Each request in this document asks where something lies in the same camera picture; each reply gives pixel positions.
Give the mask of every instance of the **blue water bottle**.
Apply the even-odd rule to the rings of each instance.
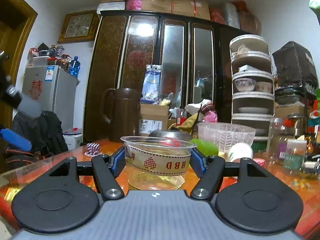
[[[72,60],[70,63],[68,72],[70,75],[77,78],[79,74],[79,70],[80,70],[80,62],[78,61],[78,56],[75,56],[74,60]]]

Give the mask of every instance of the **paper label band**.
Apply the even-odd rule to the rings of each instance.
[[[189,168],[191,154],[170,156],[147,152],[125,144],[125,160],[133,167],[159,176],[179,176]]]

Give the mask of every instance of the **green label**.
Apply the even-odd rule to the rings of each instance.
[[[283,166],[288,170],[298,171],[302,167],[303,159],[303,155],[290,155],[286,153],[283,161]]]

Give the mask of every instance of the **gray refrigerator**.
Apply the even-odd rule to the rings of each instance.
[[[27,68],[22,92],[52,111],[62,122],[62,130],[73,127],[76,87],[79,81],[60,66]]]

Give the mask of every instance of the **brown pitcher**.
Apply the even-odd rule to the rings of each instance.
[[[113,95],[112,101],[108,100],[110,94]],[[110,141],[122,142],[122,136],[139,135],[140,98],[141,93],[130,88],[111,88],[103,93],[100,113],[109,124]],[[106,107],[111,107],[108,110],[110,117],[104,113]]]

